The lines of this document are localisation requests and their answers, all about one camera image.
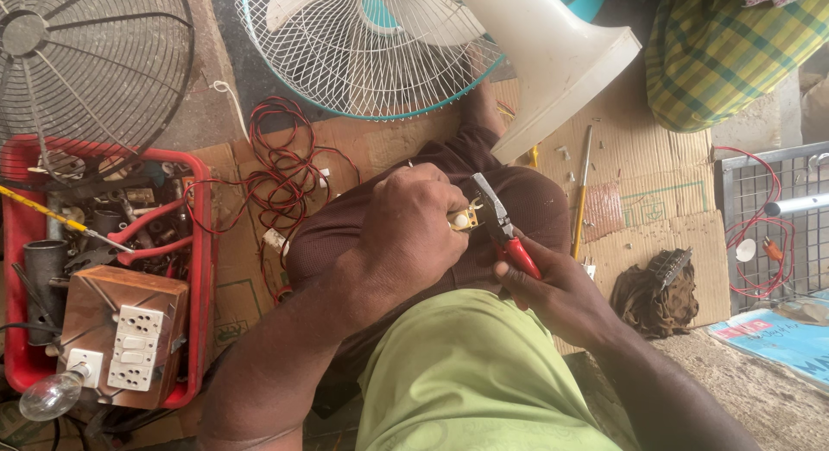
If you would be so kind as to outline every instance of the white button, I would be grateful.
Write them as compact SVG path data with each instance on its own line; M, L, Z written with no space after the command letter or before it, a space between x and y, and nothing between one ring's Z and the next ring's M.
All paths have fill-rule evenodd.
M458 214L455 216L456 226L459 228L465 228L467 224L469 224L469 218L466 217L466 214Z

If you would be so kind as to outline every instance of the screwdriver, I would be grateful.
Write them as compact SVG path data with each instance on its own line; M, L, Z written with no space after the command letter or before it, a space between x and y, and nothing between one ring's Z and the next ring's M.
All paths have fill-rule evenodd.
M585 219L585 196L587 194L587 170L590 167L590 142L593 140L593 125L587 127L587 141L585 144L585 170L582 171L581 185L579 185L579 205L576 209L575 236L570 255L573 259L579 258L579 246L581 245L581 230Z
M6 189L3 186L0 186L0 194L3 194L6 197L8 197L8 198L10 198L10 199L12 199L16 202L20 202L20 203L28 206L29 208L37 210L40 213L43 213L46 216L49 216L50 218L54 218L57 221L59 221L63 224L66 224L70 228L76 229L76 230L80 231L81 233L88 235L89 237L94 237L94 238L100 239L100 240L102 240L103 242L105 242L109 245L113 245L114 247L123 250L124 252L130 252L130 254L135 254L135 250L132 250L129 247L126 247L126 246L124 246L122 244L119 244L117 242L114 242L112 240L109 240L106 237L104 237L103 235L98 234L94 230L91 230L90 228L84 226L83 224L78 223L77 221L74 221L74 220L70 220L70 219L68 219L65 216L62 216L60 214L57 214L54 211L49 210L47 207L45 207L45 206L43 206L43 205L41 205L37 202L32 202L29 199L27 199L26 197L21 196L19 194L16 194L16 193L12 192L11 190Z

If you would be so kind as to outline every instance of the man's arm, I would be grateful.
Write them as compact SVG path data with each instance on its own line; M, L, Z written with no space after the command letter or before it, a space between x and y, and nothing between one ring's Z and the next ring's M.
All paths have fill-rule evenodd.
M340 342L458 261L468 235L452 231L446 214L467 205L434 165L381 181L358 246L236 342L207 393L199 449L301 449L316 384Z
M522 244L542 281L505 262L495 265L495 275L550 331L596 356L643 449L759 451L708 390L618 319L573 258L526 237Z

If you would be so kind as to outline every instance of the white wire fan guard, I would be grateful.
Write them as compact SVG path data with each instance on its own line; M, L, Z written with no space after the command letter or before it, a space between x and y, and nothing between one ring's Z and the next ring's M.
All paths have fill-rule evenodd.
M503 59L461 0L235 1L275 75L350 117L391 120L441 107Z

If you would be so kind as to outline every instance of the brown trousers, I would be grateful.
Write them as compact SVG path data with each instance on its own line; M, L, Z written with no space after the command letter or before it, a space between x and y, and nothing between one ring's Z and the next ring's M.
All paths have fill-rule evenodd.
M565 193L534 170L503 167L489 152L497 140L497 135L486 128L463 124L454 139L429 142L410 160L413 164L433 163L470 200L475 197L475 189L469 177L483 172L518 229L548 249L569 253L570 213ZM375 184L405 165L408 161L401 161L342 194L303 223L287 256L288 278L295 291L302 291L337 257L357 245ZM357 377L366 368L377 343L391 324L415 304L459 288L498 293L501 285L492 278L495 262L495 249L486 227L476 228L471 232L467 251L437 284L342 342L316 390L316 413L323 417L333 413L359 391L355 389Z

